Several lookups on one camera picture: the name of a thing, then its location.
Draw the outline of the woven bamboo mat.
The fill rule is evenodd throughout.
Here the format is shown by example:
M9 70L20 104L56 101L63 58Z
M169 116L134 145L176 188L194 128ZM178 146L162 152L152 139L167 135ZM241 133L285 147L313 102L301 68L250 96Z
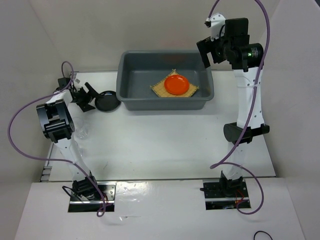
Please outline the woven bamboo mat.
M169 75L167 75L164 79L162 79L161 81L159 81L158 83L156 83L155 85L151 86L151 90L160 98L174 98L174 97L181 97L181 98L190 98L192 97L200 88L194 84L192 84L189 79L187 78L187 80L189 81L189 89L186 93L181 94L181 95L173 95L168 93L165 90L164 87L164 81L168 76L171 75L181 75L179 74L176 69L173 69L171 71L171 73Z

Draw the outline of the orange plate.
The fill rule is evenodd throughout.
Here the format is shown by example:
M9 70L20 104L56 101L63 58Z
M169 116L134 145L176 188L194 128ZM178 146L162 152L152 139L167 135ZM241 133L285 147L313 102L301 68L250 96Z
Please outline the orange plate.
M169 94L183 95L189 90L190 83L186 77L174 74L164 80L164 88Z

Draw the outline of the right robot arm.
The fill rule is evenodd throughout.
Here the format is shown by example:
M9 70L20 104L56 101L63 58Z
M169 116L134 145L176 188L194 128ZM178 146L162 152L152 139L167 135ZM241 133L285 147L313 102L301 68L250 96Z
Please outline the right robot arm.
M205 68L211 66L208 54L215 64L229 62L236 79L238 90L237 121L223 127L225 139L229 142L230 153L227 158L233 163L221 171L219 191L229 197L241 190L246 145L253 138L270 131L265 124L261 106L261 78L264 49L260 43L250 43L247 18L226 19L216 13L208 17L205 25L211 35L197 42L197 48Z

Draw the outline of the black plate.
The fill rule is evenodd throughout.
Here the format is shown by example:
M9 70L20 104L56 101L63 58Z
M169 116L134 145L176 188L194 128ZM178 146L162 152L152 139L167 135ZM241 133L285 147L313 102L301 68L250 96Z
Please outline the black plate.
M121 102L118 100L115 91L107 90L97 95L94 104L101 112L112 112L121 104Z

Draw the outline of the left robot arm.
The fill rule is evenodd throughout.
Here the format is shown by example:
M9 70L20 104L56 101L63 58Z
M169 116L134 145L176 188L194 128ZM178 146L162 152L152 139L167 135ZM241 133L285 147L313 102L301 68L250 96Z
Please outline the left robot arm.
M84 163L74 132L76 126L68 110L75 103L82 112L94 110L90 105L93 98L83 87L76 88L70 77L58 79L55 95L44 104L36 107L40 126L44 136L60 150L63 159L69 164L74 196L88 200L99 200L100 188L90 169Z

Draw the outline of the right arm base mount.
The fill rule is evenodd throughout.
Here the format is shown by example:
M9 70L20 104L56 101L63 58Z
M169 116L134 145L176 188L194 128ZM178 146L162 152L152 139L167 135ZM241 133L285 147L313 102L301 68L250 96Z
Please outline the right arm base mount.
M250 209L251 203L246 182L243 180L234 190L223 192L218 179L205 179L202 181L200 191L204 194L206 210L232 210L239 203L240 209Z

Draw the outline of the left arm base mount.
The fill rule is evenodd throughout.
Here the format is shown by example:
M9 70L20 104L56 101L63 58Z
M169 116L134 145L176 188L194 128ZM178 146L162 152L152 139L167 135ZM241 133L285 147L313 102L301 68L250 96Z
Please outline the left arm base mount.
M106 201L106 212L113 212L115 210L116 186L115 181L98 182L98 187L102 191ZM62 189L69 196L69 213L88 213L102 210L102 200L98 201L97 198L87 199L84 196L76 196L68 186L62 186Z

